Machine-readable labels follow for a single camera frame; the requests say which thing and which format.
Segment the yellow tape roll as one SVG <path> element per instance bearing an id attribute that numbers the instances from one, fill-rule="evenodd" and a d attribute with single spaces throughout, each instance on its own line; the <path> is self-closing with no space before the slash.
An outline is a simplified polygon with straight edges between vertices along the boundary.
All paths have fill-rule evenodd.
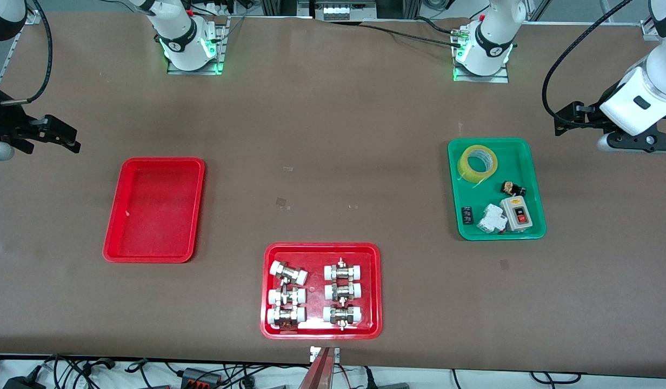
<path id="1" fill-rule="evenodd" d="M 471 165 L 472 160 L 482 163 L 482 170 L 477 170 Z M 472 184 L 480 184 L 489 179 L 498 170 L 498 158 L 492 149 L 484 145 L 472 145 L 466 148 L 459 158 L 457 170 L 462 179 Z"/>

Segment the green plastic tray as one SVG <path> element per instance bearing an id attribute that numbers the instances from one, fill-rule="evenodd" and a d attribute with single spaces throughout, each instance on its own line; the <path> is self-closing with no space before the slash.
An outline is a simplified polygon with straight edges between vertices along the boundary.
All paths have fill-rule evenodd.
<path id="1" fill-rule="evenodd" d="M 484 145 L 492 149 L 498 158 L 498 170 L 480 184 L 472 184 L 462 179 L 457 170 L 459 158 L 464 150 L 472 145 Z M 523 138 L 457 138 L 447 145 L 447 158 L 451 170 L 452 197 L 457 217 L 457 229 L 464 239 L 469 241 L 489 240 L 526 240 L 540 239 L 547 232 L 540 187 L 534 168 L 530 145 Z M 482 163 L 472 160 L 471 165 L 482 170 Z M 500 189 L 503 182 L 510 180 L 514 184 L 527 188 L 524 199 L 530 211 L 533 226 L 522 232 L 504 231 L 487 234 L 477 228 L 479 220 L 488 204 L 500 206 L 501 200 L 510 196 Z M 463 225 L 461 207 L 471 206 L 474 224 Z"/>

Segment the red plastic tray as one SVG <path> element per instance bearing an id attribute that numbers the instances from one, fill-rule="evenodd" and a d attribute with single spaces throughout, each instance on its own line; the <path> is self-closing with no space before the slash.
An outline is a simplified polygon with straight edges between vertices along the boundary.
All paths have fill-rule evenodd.
<path id="1" fill-rule="evenodd" d="M 103 244 L 118 264 L 182 264 L 194 253 L 205 162 L 134 157 L 121 166 Z"/>
<path id="2" fill-rule="evenodd" d="M 359 265 L 361 279 L 348 281 L 326 281 L 324 267 L 338 263 L 343 258 L 347 265 Z M 281 280 L 269 273 L 274 261 L 286 263 L 289 267 L 300 267 L 308 271 L 305 285 L 283 284 Z M 361 298 L 344 302 L 325 299 L 325 285 L 337 283 L 361 284 Z M 276 305 L 269 305 L 267 293 L 283 285 L 291 289 L 298 286 L 307 291 L 307 302 L 297 307 L 305 307 L 307 320 L 298 327 L 274 327 L 266 320 L 266 311 Z M 323 321 L 323 306 L 349 305 L 362 310 L 361 323 L 356 328 L 348 327 L 341 331 Z M 261 333 L 271 340 L 370 340 L 378 337 L 383 328 L 382 310 L 382 256 L 374 244 L 368 242 L 276 242 L 269 246 L 264 254 L 264 270 L 262 280 Z"/>

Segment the white circuit breaker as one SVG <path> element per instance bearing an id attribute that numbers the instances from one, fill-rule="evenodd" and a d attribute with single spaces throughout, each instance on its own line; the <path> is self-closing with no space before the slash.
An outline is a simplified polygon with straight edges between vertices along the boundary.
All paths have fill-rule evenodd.
<path id="1" fill-rule="evenodd" d="M 485 207 L 484 214 L 477 224 L 477 228 L 487 234 L 504 231 L 506 226 L 508 218 L 504 215 L 504 210 L 494 204 Z"/>

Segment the black power adapter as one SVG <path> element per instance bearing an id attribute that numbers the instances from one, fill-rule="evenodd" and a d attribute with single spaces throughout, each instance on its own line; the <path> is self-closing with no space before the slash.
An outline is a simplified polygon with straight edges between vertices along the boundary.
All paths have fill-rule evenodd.
<path id="1" fill-rule="evenodd" d="M 2 389 L 46 389 L 46 387 L 37 381 L 31 381 L 21 376 L 8 379 Z"/>

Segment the grey terminal block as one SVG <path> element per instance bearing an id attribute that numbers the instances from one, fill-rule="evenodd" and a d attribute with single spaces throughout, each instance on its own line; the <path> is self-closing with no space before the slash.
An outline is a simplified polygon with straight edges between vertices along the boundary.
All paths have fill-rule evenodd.
<path id="1" fill-rule="evenodd" d="M 362 22 L 377 19 L 375 0 L 316 0 L 316 19 L 326 22 Z"/>

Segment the metal pipe fitting white caps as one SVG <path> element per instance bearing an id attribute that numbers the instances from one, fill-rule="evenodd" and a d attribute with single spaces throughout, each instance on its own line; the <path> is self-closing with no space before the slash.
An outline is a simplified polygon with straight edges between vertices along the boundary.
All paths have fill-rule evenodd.
<path id="1" fill-rule="evenodd" d="M 293 286 L 289 289 L 288 286 L 283 285 L 268 291 L 267 302 L 269 305 L 276 305 L 278 307 L 284 307 L 286 305 L 296 307 L 307 302 L 307 291 L 298 286 Z"/>
<path id="2" fill-rule="evenodd" d="M 346 307 L 336 307 L 335 305 L 323 306 L 322 308 L 323 321 L 341 331 L 348 327 L 356 328 L 362 320 L 362 310 L 360 307 L 349 305 Z"/>
<path id="3" fill-rule="evenodd" d="M 308 278 L 308 271 L 300 267 L 289 267 L 286 263 L 281 263 L 281 261 L 274 261 L 269 268 L 269 273 L 281 280 L 283 284 L 303 286 Z"/>
<path id="4" fill-rule="evenodd" d="M 343 258 L 340 258 L 338 263 L 324 266 L 323 274 L 326 281 L 357 281 L 361 279 L 361 268 L 359 265 L 347 265 Z"/>
<path id="5" fill-rule="evenodd" d="M 271 307 L 266 311 L 266 320 L 274 327 L 298 327 L 307 320 L 305 307 Z"/>
<path id="6" fill-rule="evenodd" d="M 343 304 L 348 300 L 361 298 L 361 284 L 347 283 L 346 285 L 338 285 L 337 283 L 331 283 L 324 286 L 324 296 L 326 300 Z"/>

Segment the grey orange connector box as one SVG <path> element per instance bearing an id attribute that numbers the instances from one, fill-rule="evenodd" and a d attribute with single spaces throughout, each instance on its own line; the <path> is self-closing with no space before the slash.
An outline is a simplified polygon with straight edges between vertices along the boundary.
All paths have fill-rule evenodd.
<path id="1" fill-rule="evenodd" d="M 181 371 L 180 389 L 218 389 L 222 377 L 216 372 L 187 368 Z"/>

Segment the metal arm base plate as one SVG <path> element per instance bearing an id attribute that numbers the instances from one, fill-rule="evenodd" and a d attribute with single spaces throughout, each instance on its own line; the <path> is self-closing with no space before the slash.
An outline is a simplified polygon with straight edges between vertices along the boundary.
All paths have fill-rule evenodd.
<path id="1" fill-rule="evenodd" d="M 227 25 L 215 24 L 214 21 L 204 19 L 202 32 L 198 42 L 202 45 L 202 56 L 207 59 L 202 67 L 195 70 L 182 70 L 170 62 L 167 58 L 166 73 L 169 75 L 192 75 L 192 76 L 218 76 L 223 73 L 225 55 L 227 51 L 227 34 L 230 21 Z"/>
<path id="2" fill-rule="evenodd" d="M 514 43 L 508 45 L 479 45 L 476 35 L 477 22 L 462 25 L 451 41 L 458 44 L 452 48 L 452 79 L 457 82 L 508 83 L 507 63 Z"/>

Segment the grey on-off switch box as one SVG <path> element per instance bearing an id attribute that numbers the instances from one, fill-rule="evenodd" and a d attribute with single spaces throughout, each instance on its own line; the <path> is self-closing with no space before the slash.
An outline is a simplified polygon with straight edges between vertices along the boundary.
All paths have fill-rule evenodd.
<path id="1" fill-rule="evenodd" d="M 533 226 L 530 211 L 523 196 L 511 196 L 501 200 L 499 206 L 506 216 L 507 231 L 522 232 Z"/>

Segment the small silver bracket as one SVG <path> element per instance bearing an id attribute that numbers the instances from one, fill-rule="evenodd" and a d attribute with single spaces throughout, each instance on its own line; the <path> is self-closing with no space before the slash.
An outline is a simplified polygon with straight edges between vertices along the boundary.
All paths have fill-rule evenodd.
<path id="1" fill-rule="evenodd" d="M 333 357 L 333 361 L 335 364 L 340 364 L 340 348 L 339 347 L 316 347 L 316 346 L 311 346 L 309 349 L 309 362 L 311 364 L 314 363 L 314 360 L 318 357 L 319 354 L 323 350 L 330 350 L 329 355 Z"/>

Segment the red metal post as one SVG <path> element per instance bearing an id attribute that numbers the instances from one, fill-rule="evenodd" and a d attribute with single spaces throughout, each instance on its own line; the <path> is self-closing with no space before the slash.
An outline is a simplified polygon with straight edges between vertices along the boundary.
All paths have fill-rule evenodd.
<path id="1" fill-rule="evenodd" d="M 329 352 L 330 350 L 323 350 L 314 363 L 310 364 L 298 389 L 331 389 L 336 364 Z"/>

